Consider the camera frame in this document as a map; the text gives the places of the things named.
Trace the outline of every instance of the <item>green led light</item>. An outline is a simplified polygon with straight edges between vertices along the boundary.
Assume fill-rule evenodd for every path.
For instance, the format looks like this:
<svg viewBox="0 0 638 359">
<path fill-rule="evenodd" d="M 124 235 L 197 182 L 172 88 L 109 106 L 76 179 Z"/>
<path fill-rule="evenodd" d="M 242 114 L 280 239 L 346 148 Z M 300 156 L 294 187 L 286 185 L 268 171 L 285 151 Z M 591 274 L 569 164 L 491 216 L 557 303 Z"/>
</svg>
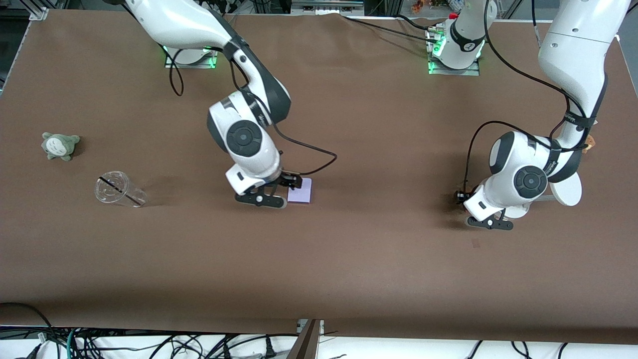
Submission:
<svg viewBox="0 0 638 359">
<path fill-rule="evenodd" d="M 445 46 L 445 43 L 447 42 L 447 40 L 445 39 L 445 36 L 441 36 L 441 38 L 436 42 L 436 46 L 434 46 L 433 49 L 433 53 L 435 56 L 441 56 L 441 51 L 443 51 L 443 46 Z"/>
<path fill-rule="evenodd" d="M 483 40 L 483 41 L 480 43 L 480 45 L 478 46 L 478 49 L 479 49 L 479 50 L 478 50 L 478 52 L 477 52 L 477 56 L 476 56 L 476 58 L 477 58 L 477 59 L 480 57 L 480 52 L 481 52 L 481 50 L 483 49 L 483 46 L 484 46 L 484 45 L 485 45 L 485 40 Z"/>
<path fill-rule="evenodd" d="M 215 56 L 210 58 L 210 60 L 208 61 L 208 64 L 211 66 L 211 68 L 217 67 L 217 54 L 215 54 Z"/>
</svg>

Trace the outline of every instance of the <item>white disc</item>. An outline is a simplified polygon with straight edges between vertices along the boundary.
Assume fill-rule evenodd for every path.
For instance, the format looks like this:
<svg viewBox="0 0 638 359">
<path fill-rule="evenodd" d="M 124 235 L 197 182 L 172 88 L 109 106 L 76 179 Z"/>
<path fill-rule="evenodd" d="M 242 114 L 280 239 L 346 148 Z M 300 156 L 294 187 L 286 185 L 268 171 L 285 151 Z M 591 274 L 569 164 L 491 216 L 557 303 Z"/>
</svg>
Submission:
<svg viewBox="0 0 638 359">
<path fill-rule="evenodd" d="M 552 193 L 556 200 L 564 206 L 575 206 L 581 201 L 582 185 L 578 173 L 558 183 L 550 183 Z"/>
<path fill-rule="evenodd" d="M 203 49 L 186 49 L 182 50 L 179 55 L 177 55 L 176 59 L 175 54 L 177 53 L 177 49 L 173 49 L 171 47 L 168 48 L 168 53 L 175 59 L 175 63 L 181 65 L 194 64 L 197 61 L 201 60 L 202 57 L 208 54 L 208 52 L 208 50 Z"/>
<path fill-rule="evenodd" d="M 505 208 L 505 216 L 507 218 L 521 218 L 530 210 L 530 204 L 526 203 L 522 206 L 514 206 Z"/>
</svg>

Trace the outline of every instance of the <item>cable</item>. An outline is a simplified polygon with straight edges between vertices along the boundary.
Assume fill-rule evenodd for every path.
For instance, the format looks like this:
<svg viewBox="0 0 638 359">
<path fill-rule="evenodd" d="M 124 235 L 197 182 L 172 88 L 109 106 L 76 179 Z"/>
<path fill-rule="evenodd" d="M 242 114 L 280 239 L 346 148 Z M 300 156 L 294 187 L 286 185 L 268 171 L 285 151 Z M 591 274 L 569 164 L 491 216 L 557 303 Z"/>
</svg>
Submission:
<svg viewBox="0 0 638 359">
<path fill-rule="evenodd" d="M 479 350 L 480 345 L 483 344 L 483 340 L 479 340 L 475 345 L 474 345 L 474 349 L 472 349 L 472 352 L 470 353 L 470 355 L 467 357 L 467 359 L 472 359 L 474 358 L 474 356 L 477 353 L 477 350 Z"/>
<path fill-rule="evenodd" d="M 122 4 L 122 7 L 124 8 L 124 10 L 126 10 L 126 12 L 128 12 L 129 15 L 131 15 L 135 21 L 139 22 L 137 20 L 137 18 L 135 17 L 135 15 L 133 14 L 133 12 L 126 7 L 124 4 Z M 175 95 L 177 96 L 182 96 L 184 94 L 184 79 L 182 78 L 182 73 L 179 71 L 179 67 L 177 67 L 177 65 L 175 64 L 175 59 L 168 53 L 168 51 L 164 48 L 164 46 L 160 43 L 157 43 L 159 47 L 161 47 L 162 51 L 164 52 L 164 54 L 166 55 L 166 57 L 168 57 L 170 59 L 170 67 L 168 70 L 168 81 L 170 82 L 170 87 L 173 89 L 173 92 L 175 93 Z M 180 52 L 182 52 L 183 49 L 179 49 L 176 53 L 175 53 L 175 58 L 177 58 L 177 55 L 179 55 Z M 177 71 L 177 75 L 179 76 L 179 82 L 180 82 L 180 87 L 181 87 L 181 91 L 177 91 L 177 89 L 175 89 L 175 84 L 173 83 L 173 68 L 175 68 L 175 70 Z"/>
<path fill-rule="evenodd" d="M 531 23 L 534 25 L 534 33 L 536 34 L 536 41 L 538 41 L 538 47 L 540 48 L 543 43 L 540 41 L 540 34 L 538 33 L 538 26 L 536 25 L 536 2 L 531 0 Z"/>
<path fill-rule="evenodd" d="M 519 75 L 525 76 L 530 80 L 534 80 L 536 82 L 538 82 L 539 84 L 543 84 L 551 89 L 554 89 L 558 92 L 560 92 L 561 94 L 563 94 L 564 96 L 566 96 L 567 98 L 569 98 L 575 105 L 576 107 L 578 107 L 578 110 L 581 112 L 581 116 L 585 116 L 585 112 L 582 110 L 581 105 L 578 103 L 578 101 L 576 101 L 574 99 L 574 97 L 572 97 L 570 94 L 568 94 L 565 90 L 559 88 L 556 85 L 552 85 L 547 81 L 543 81 L 541 79 L 538 79 L 532 75 L 528 75 L 527 73 L 520 71 L 519 69 L 517 69 L 516 67 L 512 66 L 512 64 L 510 64 L 509 62 L 507 62 L 506 59 L 503 58 L 503 56 L 501 56 L 501 54 L 494 48 L 494 44 L 492 43 L 492 40 L 489 37 L 489 31 L 487 28 L 487 9 L 489 8 L 489 5 L 491 4 L 491 1 L 486 1 L 485 3 L 485 12 L 483 14 L 483 27 L 485 29 L 485 39 L 486 42 L 489 44 L 490 48 L 492 49 L 492 51 L 494 52 L 494 55 L 496 55 L 496 57 L 498 57 L 498 59 L 504 63 L 507 67 L 509 67 L 511 70 L 513 70 L 515 73 L 518 73 Z"/>
<path fill-rule="evenodd" d="M 565 347 L 567 346 L 567 344 L 569 344 L 569 343 L 561 344 L 560 348 L 558 349 L 558 358 L 557 359 L 562 359 L 563 358 L 563 350 L 565 350 Z"/>
<path fill-rule="evenodd" d="M 160 349 L 163 346 L 171 342 L 175 337 L 176 335 L 171 335 L 170 337 L 166 338 L 162 343 L 160 343 L 159 346 L 155 348 L 155 350 L 151 353 L 151 356 L 149 356 L 149 359 L 153 359 L 153 357 L 158 353 L 158 351 L 160 351 Z"/>
<path fill-rule="evenodd" d="M 71 341 L 73 341 L 73 334 L 75 330 L 69 333 L 69 337 L 66 339 L 66 359 L 71 359 Z"/>
<path fill-rule="evenodd" d="M 514 350 L 516 350 L 516 353 L 519 353 L 520 355 L 522 355 L 523 357 L 525 357 L 525 359 L 531 359 L 530 357 L 530 350 L 529 348 L 527 348 L 527 343 L 525 342 L 521 342 L 523 343 L 523 347 L 525 348 L 525 353 L 523 353 L 522 351 L 520 351 L 517 347 L 516 347 L 516 343 L 515 342 L 510 342 L 512 345 L 512 348 L 514 348 Z"/>
<path fill-rule="evenodd" d="M 271 114 L 270 114 L 270 111 L 268 111 L 268 107 L 267 107 L 267 106 L 266 106 L 266 104 L 262 101 L 262 99 L 261 99 L 261 98 L 259 98 L 259 96 L 255 95 L 254 93 L 252 93 L 252 92 L 248 91 L 248 90 L 247 90 L 247 89 L 245 89 L 245 88 L 240 88 L 240 87 L 239 87 L 239 85 L 237 84 L 237 78 L 235 77 L 235 66 L 234 66 L 234 65 L 236 65 L 236 63 L 235 63 L 235 61 L 234 61 L 234 60 L 232 60 L 232 61 L 230 62 L 230 73 L 231 73 L 231 75 L 232 75 L 232 77 L 233 77 L 233 84 L 235 85 L 235 88 L 236 88 L 238 91 L 241 91 L 241 92 L 243 92 L 243 93 L 246 93 L 247 95 L 252 96 L 255 100 L 259 101 L 259 103 L 262 105 L 263 109 L 264 109 L 264 110 L 266 111 L 266 113 L 268 114 L 268 117 L 272 119 L 272 116 L 271 116 Z M 333 162 L 335 162 L 335 161 L 337 160 L 337 154 L 336 154 L 336 153 L 334 153 L 334 152 L 330 152 L 330 151 L 328 151 L 327 149 L 319 148 L 319 147 L 313 146 L 313 145 L 311 145 L 311 144 L 307 144 L 307 143 L 305 143 L 305 142 L 301 142 L 301 141 L 298 141 L 298 140 L 295 140 L 295 139 L 293 139 L 293 138 L 290 138 L 290 137 L 286 136 L 285 134 L 283 134 L 283 133 L 279 130 L 279 127 L 277 127 L 277 124 L 276 124 L 275 122 L 273 122 L 273 123 L 272 123 L 272 127 L 274 127 L 274 129 L 275 129 L 275 131 L 277 132 L 277 134 L 278 134 L 279 136 L 281 136 L 284 140 L 287 140 L 287 141 L 290 141 L 290 142 L 292 142 L 292 143 L 294 143 L 294 144 L 298 144 L 299 146 L 303 146 L 303 147 L 306 147 L 306 148 L 309 148 L 309 149 L 313 149 L 313 150 L 315 150 L 315 151 L 318 151 L 318 152 L 321 152 L 321 153 L 325 153 L 325 154 L 327 154 L 327 155 L 332 156 L 332 160 L 328 161 L 325 165 L 323 165 L 323 166 L 321 166 L 321 167 L 319 167 L 319 168 L 317 168 L 317 169 L 314 169 L 314 170 L 312 170 L 312 171 L 309 171 L 309 172 L 296 172 L 296 173 L 299 173 L 299 175 L 301 175 L 301 176 L 308 176 L 308 175 L 310 175 L 310 174 L 317 173 L 317 172 L 321 171 L 322 169 L 324 169 L 324 168 L 328 167 L 329 165 L 331 165 Z"/>
<path fill-rule="evenodd" d="M 240 342 L 237 342 L 237 343 L 235 343 L 235 344 L 233 344 L 233 345 L 229 346 L 229 347 L 228 347 L 228 350 L 231 350 L 231 349 L 233 349 L 234 347 L 240 346 L 240 345 L 242 345 L 242 344 L 245 344 L 245 343 L 248 343 L 248 342 L 252 342 L 252 341 L 254 341 L 254 340 L 265 339 L 266 337 L 270 337 L 270 338 L 273 338 L 273 337 L 298 337 L 298 335 L 297 335 L 297 334 L 268 334 L 268 335 L 260 335 L 260 336 L 258 336 L 258 337 L 253 337 L 253 338 L 249 338 L 249 339 L 246 339 L 246 340 L 242 340 L 242 341 L 240 341 Z M 214 358 L 214 359 L 218 359 L 218 358 L 219 358 L 219 356 L 220 356 L 220 355 L 222 355 L 222 354 L 223 354 L 223 353 L 218 354 L 217 356 L 215 356 L 215 358 Z"/>
<path fill-rule="evenodd" d="M 209 359 L 215 352 L 217 352 L 217 350 L 219 350 L 220 348 L 222 348 L 224 346 L 224 344 L 228 344 L 228 342 L 230 342 L 231 340 L 237 338 L 238 335 L 233 334 L 226 334 L 225 337 L 223 337 L 219 342 L 217 342 L 217 344 L 215 344 L 214 347 L 212 347 L 211 351 L 208 352 L 208 354 L 206 354 L 206 356 L 204 357 L 204 359 Z"/>
<path fill-rule="evenodd" d="M 409 38 L 415 38 L 417 40 L 422 40 L 425 42 L 431 42 L 431 43 L 436 43 L 435 39 L 430 39 L 430 38 L 422 38 L 421 36 L 415 36 L 415 35 L 410 35 L 410 34 L 406 34 L 406 33 L 402 33 L 400 31 L 396 31 L 393 29 L 388 29 L 387 27 L 383 27 L 383 26 L 379 26 L 379 25 L 374 25 L 374 24 L 370 24 L 369 22 L 365 22 L 365 21 L 361 21 L 361 20 L 357 20 L 357 19 L 352 19 L 350 17 L 344 17 L 344 19 L 353 21 L 353 22 L 358 22 L 359 24 L 363 24 L 363 25 L 367 25 L 367 26 L 371 26 L 371 27 L 376 27 L 377 29 L 381 29 L 381 30 L 386 30 L 386 31 L 390 31 L 391 33 L 395 33 L 395 34 L 399 34 L 399 35 L 403 35 L 403 36 L 407 36 Z"/>
<path fill-rule="evenodd" d="M 51 333 L 51 338 L 49 340 L 55 342 L 56 344 L 59 343 L 58 340 L 56 340 L 58 336 L 53 331 L 53 326 L 51 325 L 51 322 L 48 321 L 47 317 L 44 314 L 42 314 L 42 312 L 40 312 L 36 307 L 29 304 L 25 304 L 25 303 L 19 303 L 19 302 L 3 302 L 3 303 L 0 303 L 0 307 L 22 307 L 35 312 L 44 321 L 44 323 L 47 324 L 47 328 L 49 332 Z M 56 350 L 56 351 L 57 351 L 57 359 L 60 359 L 60 350 Z"/>
<path fill-rule="evenodd" d="M 180 52 L 184 51 L 184 49 L 179 49 L 177 50 L 177 52 L 175 53 L 175 57 L 170 57 L 170 54 L 168 53 L 168 51 L 166 51 L 166 49 L 164 49 L 164 46 L 158 44 L 162 50 L 164 50 L 164 53 L 166 54 L 166 56 L 170 59 L 170 68 L 168 70 L 168 81 L 170 82 L 170 87 L 173 89 L 173 92 L 175 93 L 175 95 L 177 96 L 182 96 L 184 94 L 184 79 L 182 78 L 182 73 L 179 71 L 179 67 L 177 67 L 177 65 L 175 64 L 175 59 L 177 59 L 177 55 L 179 55 Z M 175 84 L 173 83 L 173 68 L 175 68 L 177 70 L 177 75 L 179 76 L 179 83 L 181 85 L 181 90 L 179 92 L 177 92 L 177 89 L 175 89 Z"/>
<path fill-rule="evenodd" d="M 416 27 L 417 29 L 427 31 L 427 26 L 421 26 L 421 25 L 417 24 L 416 22 L 414 22 L 414 21 L 410 20 L 410 18 L 408 18 L 408 17 L 407 17 L 407 16 L 405 16 L 405 15 L 402 15 L 402 14 L 398 13 L 398 14 L 396 14 L 394 17 L 399 18 L 399 19 L 403 19 L 403 20 L 407 21 L 407 22 L 408 22 L 408 24 L 410 24 L 410 25 L 412 25 L 412 26 Z"/>
</svg>

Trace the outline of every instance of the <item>table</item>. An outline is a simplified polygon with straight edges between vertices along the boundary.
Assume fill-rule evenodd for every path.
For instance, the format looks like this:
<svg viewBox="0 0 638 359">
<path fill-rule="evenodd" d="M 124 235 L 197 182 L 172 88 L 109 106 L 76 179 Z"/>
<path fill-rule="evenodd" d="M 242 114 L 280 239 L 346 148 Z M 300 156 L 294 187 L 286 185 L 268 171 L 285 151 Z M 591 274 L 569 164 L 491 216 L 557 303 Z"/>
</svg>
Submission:
<svg viewBox="0 0 638 359">
<path fill-rule="evenodd" d="M 488 120 L 547 133 L 560 95 L 489 49 L 479 77 L 428 75 L 417 40 L 339 15 L 234 26 L 292 95 L 280 129 L 339 155 L 312 176 L 313 202 L 234 201 L 232 161 L 205 127 L 208 106 L 233 91 L 227 62 L 183 70 L 178 98 L 161 50 L 127 14 L 52 10 L 31 25 L 0 98 L 0 300 L 62 326 L 272 333 L 320 317 L 340 335 L 638 342 L 638 100 L 617 43 L 581 203 L 534 204 L 506 233 L 465 227 L 451 202 L 467 145 Z M 542 76 L 529 24 L 491 34 Z M 479 136 L 470 185 L 489 175 L 505 131 Z M 48 161 L 42 132 L 81 136 L 75 158 Z M 287 169 L 329 159 L 271 135 Z M 150 205 L 100 204 L 94 182 L 112 170 Z"/>
</svg>

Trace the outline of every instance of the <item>white floor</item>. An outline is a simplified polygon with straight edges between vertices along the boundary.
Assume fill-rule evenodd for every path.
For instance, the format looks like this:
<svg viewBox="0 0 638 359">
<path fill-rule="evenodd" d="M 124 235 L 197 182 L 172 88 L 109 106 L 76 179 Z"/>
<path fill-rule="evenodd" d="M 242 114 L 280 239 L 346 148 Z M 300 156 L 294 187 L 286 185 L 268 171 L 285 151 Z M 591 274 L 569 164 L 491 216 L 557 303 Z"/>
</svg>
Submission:
<svg viewBox="0 0 638 359">
<path fill-rule="evenodd" d="M 222 335 L 206 335 L 199 338 L 204 353 L 219 341 Z M 250 338 L 243 335 L 233 342 Z M 156 346 L 166 336 L 149 337 L 111 337 L 95 340 L 100 347 L 112 348 L 144 348 Z M 276 352 L 290 350 L 294 337 L 278 337 L 272 339 Z M 38 345 L 38 339 L 0 340 L 0 359 L 25 358 Z M 471 353 L 475 341 L 471 340 L 428 340 L 428 339 L 377 339 L 353 337 L 322 337 L 318 347 L 317 359 L 335 359 L 346 355 L 345 359 L 465 359 Z M 528 342 L 530 357 L 533 359 L 556 359 L 560 343 Z M 154 359 L 168 359 L 172 348 L 165 346 Z M 143 351 L 106 351 L 106 359 L 148 359 L 153 348 Z M 231 349 L 233 357 L 246 358 L 257 353 L 265 352 L 265 342 L 256 340 Z M 191 351 L 178 354 L 176 359 L 197 359 L 197 354 Z M 66 353 L 61 350 L 61 357 Z M 51 342 L 40 349 L 37 359 L 56 359 L 56 351 Z M 475 359 L 522 359 L 516 353 L 510 342 L 486 341 L 479 347 Z M 607 344 L 569 344 L 563 359 L 636 359 L 638 346 L 607 345 Z"/>
</svg>

